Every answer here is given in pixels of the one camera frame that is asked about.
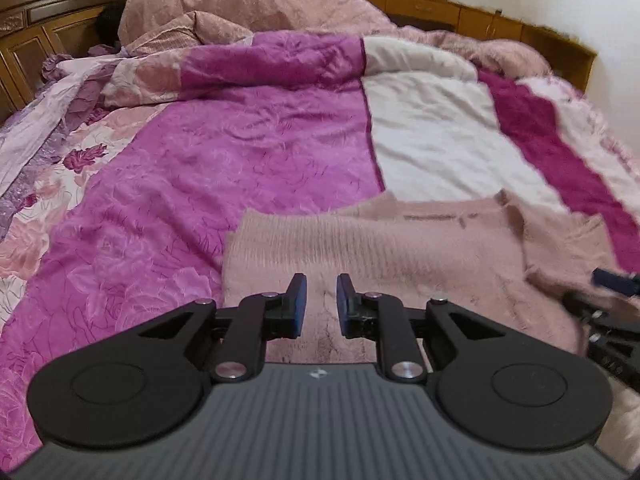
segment bed sheet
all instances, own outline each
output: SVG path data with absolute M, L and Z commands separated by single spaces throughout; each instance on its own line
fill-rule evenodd
M 119 60 L 102 96 L 119 109 L 69 137 L 0 244 L 3 470 L 40 445 L 25 394 L 44 363 L 223 299 L 225 233 L 246 208 L 316 214 L 384 187 L 403 200 L 508 187 L 603 215 L 620 265 L 640 267 L 633 163 L 554 78 L 518 84 L 390 38 L 267 32 Z M 635 401 L 616 396 L 603 444 L 625 465 Z

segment white logo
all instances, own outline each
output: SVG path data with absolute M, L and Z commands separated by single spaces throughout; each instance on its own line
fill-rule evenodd
M 327 377 L 327 375 L 329 375 L 329 372 L 327 372 L 326 370 L 322 370 L 322 368 L 318 368 L 318 370 L 314 370 L 309 375 L 312 376 L 314 379 L 320 380 L 323 377 Z

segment knit fabric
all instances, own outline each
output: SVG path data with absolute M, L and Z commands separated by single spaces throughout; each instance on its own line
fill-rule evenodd
M 508 191 L 470 202 L 403 203 L 384 193 L 320 216 L 270 216 L 249 210 L 226 241 L 225 304 L 286 290 L 308 279 L 297 340 L 268 343 L 267 360 L 342 363 L 375 360 L 372 342 L 340 334 L 336 278 L 423 308 L 434 292 L 506 326 L 570 352 L 584 333 L 559 303 L 568 290 L 609 299 L 590 282 L 595 267 L 616 269 L 599 216 L 557 214 Z M 634 307 L 622 301 L 623 308 Z

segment triangular cutout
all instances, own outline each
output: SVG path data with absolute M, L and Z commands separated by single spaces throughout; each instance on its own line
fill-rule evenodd
M 191 319 L 192 315 L 193 312 L 183 312 L 180 316 L 172 317 L 164 323 L 153 326 L 149 330 L 140 333 L 140 335 L 151 339 L 173 339 L 182 330 L 182 327 L 187 324 L 187 321 Z
M 460 332 L 462 332 L 467 339 L 471 339 L 472 341 L 504 336 L 503 333 L 498 332 L 496 329 L 481 322 L 474 321 L 459 312 L 451 312 L 449 317 L 460 329 Z
M 612 347 L 614 350 L 620 352 L 622 355 L 627 357 L 631 357 L 631 354 L 634 351 L 634 347 L 631 345 L 626 345 L 624 343 L 615 343 L 613 341 L 607 342 L 607 345 Z

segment circular cover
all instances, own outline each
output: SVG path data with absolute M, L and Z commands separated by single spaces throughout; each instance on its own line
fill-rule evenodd
M 200 373 L 167 341 L 104 350 L 97 344 L 73 352 L 33 378 L 27 402 L 43 440 L 132 446 L 178 426 L 200 402 Z
M 542 451 L 574 446 L 600 431 L 612 396 L 587 359 L 551 346 L 505 348 L 474 342 L 443 371 L 438 402 L 463 430 L 500 447 Z

